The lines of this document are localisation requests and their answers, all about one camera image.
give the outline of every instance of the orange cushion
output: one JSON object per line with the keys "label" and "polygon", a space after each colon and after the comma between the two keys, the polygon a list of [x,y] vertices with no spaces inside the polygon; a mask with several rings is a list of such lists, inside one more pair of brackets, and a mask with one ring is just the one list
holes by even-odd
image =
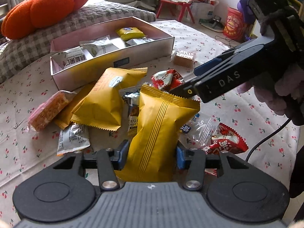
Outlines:
{"label": "orange cushion", "polygon": [[24,0],[5,17],[1,32],[9,39],[21,39],[37,28],[46,28],[81,8],[88,0]]}

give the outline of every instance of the red bucket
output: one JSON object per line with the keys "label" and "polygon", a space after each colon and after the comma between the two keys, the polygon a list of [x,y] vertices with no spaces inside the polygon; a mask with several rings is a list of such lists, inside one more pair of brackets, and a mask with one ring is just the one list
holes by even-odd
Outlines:
{"label": "red bucket", "polygon": [[243,37],[243,30],[244,30],[243,14],[240,11],[229,7],[226,26],[224,28],[223,34],[227,36],[229,39],[239,41]]}

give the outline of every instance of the open box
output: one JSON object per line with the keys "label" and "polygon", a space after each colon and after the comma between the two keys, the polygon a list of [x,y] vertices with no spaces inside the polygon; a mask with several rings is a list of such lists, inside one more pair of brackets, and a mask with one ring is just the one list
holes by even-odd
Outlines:
{"label": "open box", "polygon": [[[117,29],[137,27],[147,38],[154,41],[128,46],[118,34]],[[110,67],[130,68],[134,65],[168,56],[172,52],[174,37],[161,29],[136,17],[126,17],[98,23],[67,33],[51,42],[51,51],[64,51],[79,46],[80,41],[110,35],[111,42],[119,49],[96,56],[90,60],[62,69],[51,57],[51,76],[59,90],[72,91],[89,82],[98,80]]]}

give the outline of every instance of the yellow snack package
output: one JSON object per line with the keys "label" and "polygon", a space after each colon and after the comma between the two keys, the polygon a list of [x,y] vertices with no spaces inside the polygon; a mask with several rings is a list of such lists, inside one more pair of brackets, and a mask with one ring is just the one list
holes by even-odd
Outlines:
{"label": "yellow snack package", "polygon": [[137,29],[136,27],[125,27],[116,30],[116,33],[120,36],[120,38],[124,41],[128,41],[130,39],[141,39],[145,37],[145,34]]}
{"label": "yellow snack package", "polygon": [[147,71],[148,68],[107,68],[90,93],[83,99],[71,120],[116,131],[121,125],[124,105],[119,90],[135,86]]}
{"label": "yellow snack package", "polygon": [[89,94],[95,84],[96,81],[86,84],[80,90],[80,92],[77,93],[73,100],[55,117],[54,122],[59,128],[65,129],[67,126],[69,126],[74,111],[79,108],[79,105],[82,103],[83,99]]}
{"label": "yellow snack package", "polygon": [[171,181],[179,129],[200,110],[198,101],[181,98],[143,85],[139,95],[137,135],[124,169],[124,181]]}

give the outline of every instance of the quilted cushion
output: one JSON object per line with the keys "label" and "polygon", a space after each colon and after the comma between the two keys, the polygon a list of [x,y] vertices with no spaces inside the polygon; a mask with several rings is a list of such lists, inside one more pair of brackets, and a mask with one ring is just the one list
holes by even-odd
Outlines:
{"label": "quilted cushion", "polygon": [[54,38],[68,32],[103,21],[134,16],[147,22],[155,21],[155,14],[128,5],[102,1],[80,8],[62,22],[18,40],[1,44],[0,84],[40,57],[50,53]]}

